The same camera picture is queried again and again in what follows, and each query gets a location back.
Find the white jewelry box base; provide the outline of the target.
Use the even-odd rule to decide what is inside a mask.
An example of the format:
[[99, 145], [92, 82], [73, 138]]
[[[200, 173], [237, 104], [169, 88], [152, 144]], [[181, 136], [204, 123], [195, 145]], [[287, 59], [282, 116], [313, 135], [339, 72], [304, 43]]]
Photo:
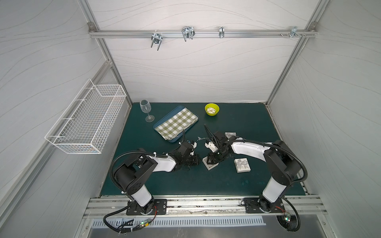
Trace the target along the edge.
[[207, 157], [204, 157], [202, 159], [202, 162], [203, 162], [203, 164], [205, 165], [205, 167], [207, 168], [208, 171], [214, 169], [215, 167], [217, 167], [219, 165], [219, 163], [209, 164], [208, 161], [207, 161]]

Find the white jewelry box lid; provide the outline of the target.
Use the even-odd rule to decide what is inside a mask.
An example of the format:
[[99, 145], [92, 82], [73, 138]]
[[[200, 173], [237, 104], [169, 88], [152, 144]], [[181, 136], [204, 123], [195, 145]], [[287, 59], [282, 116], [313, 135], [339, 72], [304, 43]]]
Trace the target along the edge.
[[230, 139], [230, 138], [236, 138], [237, 137], [237, 135], [236, 135], [236, 133], [235, 132], [226, 132], [225, 133], [225, 136], [228, 138], [228, 139]]

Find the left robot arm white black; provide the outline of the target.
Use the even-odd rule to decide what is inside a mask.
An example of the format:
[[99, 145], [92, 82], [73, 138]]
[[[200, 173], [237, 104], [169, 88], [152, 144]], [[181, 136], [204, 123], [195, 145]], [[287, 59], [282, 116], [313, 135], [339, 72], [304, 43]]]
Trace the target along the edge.
[[[125, 152], [112, 161], [108, 171], [110, 180], [130, 201], [126, 207], [106, 214], [103, 217], [103, 222], [108, 228], [119, 235], [126, 234], [141, 230], [151, 225], [155, 220], [158, 214], [158, 207], [145, 185], [150, 176], [155, 172], [170, 173], [182, 167], [199, 164], [199, 157], [194, 152], [197, 143], [193, 140], [187, 140], [185, 132], [182, 132], [182, 134], [179, 146], [164, 155], [149, 153], [140, 148], [135, 151]], [[153, 213], [153, 218], [140, 222], [135, 226], [131, 225], [133, 220], [123, 222], [118, 227], [111, 225], [107, 221], [109, 217], [128, 211], [133, 207], [136, 207], [137, 211], [143, 215]]]

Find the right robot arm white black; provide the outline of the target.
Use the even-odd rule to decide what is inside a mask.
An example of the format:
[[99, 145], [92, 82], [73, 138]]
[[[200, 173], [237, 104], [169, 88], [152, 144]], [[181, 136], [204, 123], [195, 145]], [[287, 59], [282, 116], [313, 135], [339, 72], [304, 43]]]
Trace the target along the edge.
[[232, 155], [244, 155], [266, 162], [271, 178], [258, 198], [245, 198], [242, 205], [247, 213], [280, 212], [278, 223], [289, 232], [296, 232], [301, 227], [301, 219], [297, 209], [289, 203], [293, 213], [285, 211], [281, 206], [286, 201], [286, 191], [295, 183], [303, 182], [308, 172], [302, 161], [281, 140], [273, 143], [258, 142], [237, 136], [226, 135], [205, 126], [207, 133], [206, 147], [211, 150], [207, 156], [209, 164], [217, 164]]

